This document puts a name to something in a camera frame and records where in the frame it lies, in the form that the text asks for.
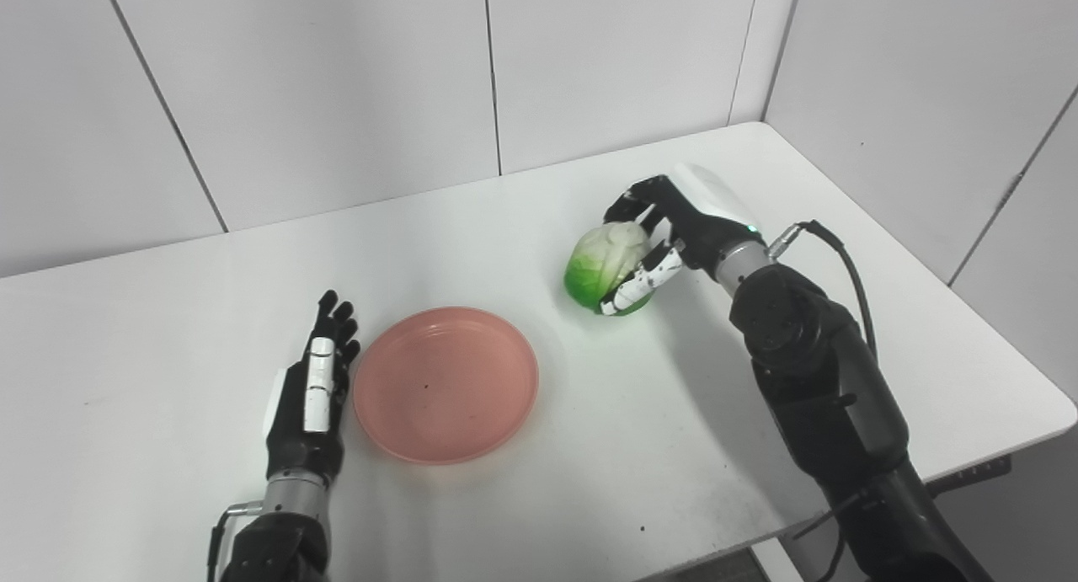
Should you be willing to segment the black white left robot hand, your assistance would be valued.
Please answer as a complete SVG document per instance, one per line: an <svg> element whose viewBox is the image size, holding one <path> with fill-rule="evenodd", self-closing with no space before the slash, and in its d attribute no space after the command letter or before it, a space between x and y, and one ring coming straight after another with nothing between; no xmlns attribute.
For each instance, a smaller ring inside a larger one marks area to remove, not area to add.
<svg viewBox="0 0 1078 582"><path fill-rule="evenodd" d="M301 358L286 368L274 419L265 440L267 468L272 479L286 471L310 473L330 487L338 477L345 447L340 436L340 420L350 392L350 368L361 347L355 333L358 323L353 318L351 302L342 301L338 293L328 290L319 299L318 311ZM307 394L310 363L328 358L323 364L326 387L316 412L324 412L323 424L307 428Z"/></svg>

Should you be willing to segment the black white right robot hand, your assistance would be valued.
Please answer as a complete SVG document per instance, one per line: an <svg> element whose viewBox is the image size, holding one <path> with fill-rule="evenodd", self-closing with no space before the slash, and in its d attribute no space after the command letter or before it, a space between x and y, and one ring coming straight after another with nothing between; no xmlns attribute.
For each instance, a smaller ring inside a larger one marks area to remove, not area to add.
<svg viewBox="0 0 1078 582"><path fill-rule="evenodd" d="M652 236L660 222L667 236L598 302L603 316L636 309L685 269L703 271L733 295L740 283L773 260L743 202L723 180L695 164L679 163L668 174L639 180L624 191L604 222L632 222Z"/></svg>

